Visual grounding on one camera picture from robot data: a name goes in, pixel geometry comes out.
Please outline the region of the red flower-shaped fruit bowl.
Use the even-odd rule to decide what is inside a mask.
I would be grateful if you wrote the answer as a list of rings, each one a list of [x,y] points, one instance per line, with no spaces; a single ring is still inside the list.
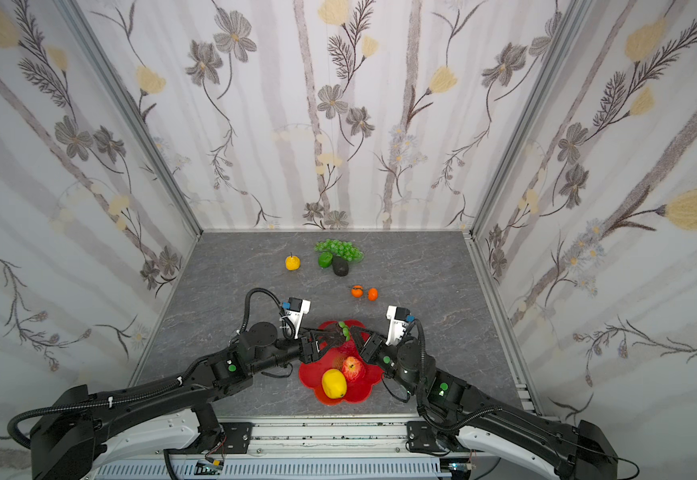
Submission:
[[[318,326],[318,329],[324,329],[328,324],[334,322],[338,321],[324,322]],[[346,322],[350,327],[365,328],[364,324],[357,320],[346,320],[341,322]],[[344,398],[330,400],[324,395],[324,391],[322,391],[322,374],[330,369],[342,370],[342,362],[344,358],[348,356],[355,356],[361,359],[358,348],[353,340],[343,346],[330,348],[330,351],[316,363],[302,364],[300,368],[298,368],[298,379],[300,379],[300,383],[302,383],[304,387],[312,390],[312,392],[314,392],[314,397],[324,405],[335,406],[340,404],[340,402],[352,404],[365,402],[370,398],[374,387],[382,382],[384,371],[378,366],[366,364],[362,359],[361,360],[366,365],[365,375],[356,383],[348,384],[348,391]]]

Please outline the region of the yellow lemon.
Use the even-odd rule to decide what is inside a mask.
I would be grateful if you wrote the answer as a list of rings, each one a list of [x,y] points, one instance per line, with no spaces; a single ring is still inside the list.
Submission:
[[[348,381],[342,370],[330,369],[322,374],[322,391],[330,400],[344,398],[348,391]]]

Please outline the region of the green lime fruit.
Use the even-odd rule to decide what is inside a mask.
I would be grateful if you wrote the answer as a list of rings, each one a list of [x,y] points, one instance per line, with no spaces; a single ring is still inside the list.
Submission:
[[[334,254],[332,254],[332,252],[325,251],[318,256],[318,266],[320,266],[320,268],[329,268],[332,266],[333,261]]]

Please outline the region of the dark avocado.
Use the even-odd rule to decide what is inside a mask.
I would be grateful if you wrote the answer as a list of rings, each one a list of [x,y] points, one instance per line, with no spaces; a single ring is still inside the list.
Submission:
[[[338,277],[347,276],[350,272],[350,263],[340,256],[334,256],[332,258],[332,271]]]

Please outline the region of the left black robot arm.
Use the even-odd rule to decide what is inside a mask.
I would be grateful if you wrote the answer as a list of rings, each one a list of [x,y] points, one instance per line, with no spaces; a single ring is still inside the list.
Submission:
[[[290,330],[260,322],[216,353],[196,358],[184,371],[141,386],[98,392],[70,388],[50,406],[22,412],[6,426],[30,450],[32,477],[82,479],[112,461],[114,446],[136,428],[170,414],[188,413],[190,437],[160,434],[158,447],[196,453],[222,438],[214,403],[252,385],[256,374],[293,361],[310,364],[342,345],[338,330]]]

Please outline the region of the red apple fruit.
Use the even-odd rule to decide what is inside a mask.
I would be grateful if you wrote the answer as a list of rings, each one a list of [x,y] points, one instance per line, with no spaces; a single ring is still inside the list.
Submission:
[[[355,356],[348,356],[342,362],[342,375],[348,384],[356,383],[364,377],[366,365]]]

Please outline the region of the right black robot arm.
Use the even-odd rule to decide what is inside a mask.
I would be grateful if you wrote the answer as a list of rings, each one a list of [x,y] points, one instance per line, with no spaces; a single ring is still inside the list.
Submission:
[[[350,332],[362,360],[404,388],[434,434],[546,479],[618,477],[618,455],[591,422],[572,426],[506,404],[438,368],[417,338],[391,345],[378,332]]]

